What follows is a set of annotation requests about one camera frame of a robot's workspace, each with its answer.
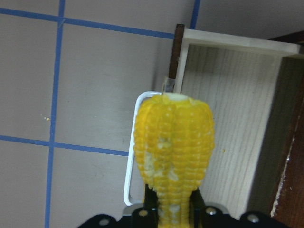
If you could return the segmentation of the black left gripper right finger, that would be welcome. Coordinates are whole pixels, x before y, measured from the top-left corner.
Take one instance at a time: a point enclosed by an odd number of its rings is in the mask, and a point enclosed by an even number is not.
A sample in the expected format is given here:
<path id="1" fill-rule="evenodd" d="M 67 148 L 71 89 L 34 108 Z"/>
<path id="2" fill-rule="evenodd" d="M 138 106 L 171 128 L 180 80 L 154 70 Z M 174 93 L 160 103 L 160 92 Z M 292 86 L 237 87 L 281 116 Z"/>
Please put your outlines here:
<path id="1" fill-rule="evenodd" d="M 199 189 L 190 196 L 190 228 L 274 228 L 276 221 L 260 212 L 246 212 L 239 219 L 206 205 Z"/>

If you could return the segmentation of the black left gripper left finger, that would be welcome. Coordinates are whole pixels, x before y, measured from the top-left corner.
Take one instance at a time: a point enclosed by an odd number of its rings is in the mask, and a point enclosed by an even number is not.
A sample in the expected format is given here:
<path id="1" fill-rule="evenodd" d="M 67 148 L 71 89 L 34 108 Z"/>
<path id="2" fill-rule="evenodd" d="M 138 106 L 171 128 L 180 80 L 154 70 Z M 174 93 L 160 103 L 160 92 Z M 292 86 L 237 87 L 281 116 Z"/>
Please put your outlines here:
<path id="1" fill-rule="evenodd" d="M 83 228 L 156 228 L 158 226 L 156 193 L 145 185 L 143 204 L 128 206 L 119 221 L 107 214 L 91 217 Z"/>

